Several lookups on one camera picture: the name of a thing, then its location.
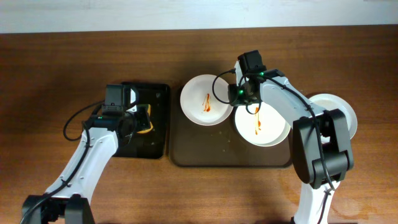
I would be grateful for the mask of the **yellow green sponge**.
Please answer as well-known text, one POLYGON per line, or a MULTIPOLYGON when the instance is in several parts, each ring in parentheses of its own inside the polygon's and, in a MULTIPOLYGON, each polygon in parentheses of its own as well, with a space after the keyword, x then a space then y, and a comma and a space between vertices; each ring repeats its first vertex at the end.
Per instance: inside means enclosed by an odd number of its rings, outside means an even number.
POLYGON ((136 133, 145 134, 153 129, 153 124, 150 121, 150 105, 137 105, 136 111, 136 133))

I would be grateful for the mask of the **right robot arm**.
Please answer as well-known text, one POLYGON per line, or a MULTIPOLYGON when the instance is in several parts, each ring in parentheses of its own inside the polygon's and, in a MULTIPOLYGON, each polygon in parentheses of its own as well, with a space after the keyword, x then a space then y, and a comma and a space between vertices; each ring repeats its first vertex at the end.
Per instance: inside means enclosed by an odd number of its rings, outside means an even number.
POLYGON ((232 106, 265 103, 292 128, 292 163, 302 186, 291 223, 327 223, 335 190, 354 165, 344 112, 310 101, 280 70, 268 70, 257 50, 238 56, 234 72, 232 106))

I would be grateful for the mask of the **pink plate with ketchup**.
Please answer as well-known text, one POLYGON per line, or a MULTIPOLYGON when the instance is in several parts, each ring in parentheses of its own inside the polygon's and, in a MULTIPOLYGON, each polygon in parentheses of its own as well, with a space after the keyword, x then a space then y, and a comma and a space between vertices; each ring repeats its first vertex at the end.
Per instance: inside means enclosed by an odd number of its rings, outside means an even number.
POLYGON ((231 114, 233 107, 217 100, 228 101, 228 83, 216 75, 204 74, 193 77, 183 87, 180 106, 184 115, 193 123, 202 126, 220 124, 231 114))

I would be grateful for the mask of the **cream plate with ketchup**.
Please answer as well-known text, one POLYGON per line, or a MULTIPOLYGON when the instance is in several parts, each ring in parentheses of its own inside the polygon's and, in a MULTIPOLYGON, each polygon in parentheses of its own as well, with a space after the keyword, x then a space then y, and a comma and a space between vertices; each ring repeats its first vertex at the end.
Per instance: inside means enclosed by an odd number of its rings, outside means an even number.
POLYGON ((255 146, 275 146, 290 132, 288 122, 265 103, 237 107, 234 122, 241 137, 255 146))

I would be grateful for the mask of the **white plate with ketchup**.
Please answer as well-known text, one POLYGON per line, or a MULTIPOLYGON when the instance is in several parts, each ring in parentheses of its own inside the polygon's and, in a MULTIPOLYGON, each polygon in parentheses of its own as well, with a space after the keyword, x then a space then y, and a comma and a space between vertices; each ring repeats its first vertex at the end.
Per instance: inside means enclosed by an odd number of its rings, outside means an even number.
POLYGON ((357 115, 351 105, 339 96, 320 93, 309 98, 310 101, 314 102, 316 105, 322 106, 327 110, 339 109, 341 110, 347 120, 348 131, 350 139, 353 139, 358 128, 357 115))

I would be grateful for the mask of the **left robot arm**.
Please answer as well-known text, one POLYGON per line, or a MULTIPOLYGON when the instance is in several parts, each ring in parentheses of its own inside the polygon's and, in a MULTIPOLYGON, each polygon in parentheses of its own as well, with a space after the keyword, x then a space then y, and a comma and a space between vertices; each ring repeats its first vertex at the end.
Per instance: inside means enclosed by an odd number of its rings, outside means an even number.
POLYGON ((82 123, 78 147, 57 180, 43 195, 30 195, 21 223, 94 223, 90 203, 102 172, 120 147, 151 128, 148 106, 139 104, 132 85, 107 85, 105 99, 82 123))

